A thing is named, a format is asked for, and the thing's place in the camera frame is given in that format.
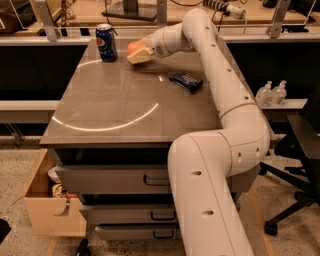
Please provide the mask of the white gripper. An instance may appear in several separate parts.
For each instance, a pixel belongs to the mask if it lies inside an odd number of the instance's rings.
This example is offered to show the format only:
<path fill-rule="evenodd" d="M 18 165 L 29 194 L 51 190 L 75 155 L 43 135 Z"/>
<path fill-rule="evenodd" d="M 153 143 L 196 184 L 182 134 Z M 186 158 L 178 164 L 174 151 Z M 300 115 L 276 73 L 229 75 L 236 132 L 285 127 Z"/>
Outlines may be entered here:
<path fill-rule="evenodd" d="M 130 50 L 127 60 L 131 64 L 139 64 L 150 61 L 152 55 L 158 58 L 172 55 L 173 52 L 169 48 L 169 32 L 169 28 L 164 27 L 138 40 L 136 46 L 139 48 Z"/>

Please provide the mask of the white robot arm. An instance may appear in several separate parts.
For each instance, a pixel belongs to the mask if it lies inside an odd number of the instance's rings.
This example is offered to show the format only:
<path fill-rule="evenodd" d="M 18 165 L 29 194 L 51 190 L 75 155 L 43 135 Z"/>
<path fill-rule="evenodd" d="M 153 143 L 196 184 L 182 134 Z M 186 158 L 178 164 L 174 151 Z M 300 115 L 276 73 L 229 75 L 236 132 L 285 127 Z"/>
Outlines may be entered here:
<path fill-rule="evenodd" d="M 251 91 L 217 45 L 215 27 L 202 9 L 127 47 L 131 64 L 152 56 L 195 50 L 200 57 L 222 128 L 193 132 L 172 143 L 168 173 L 187 256 L 254 256 L 227 178 L 265 157 L 269 126 Z"/>

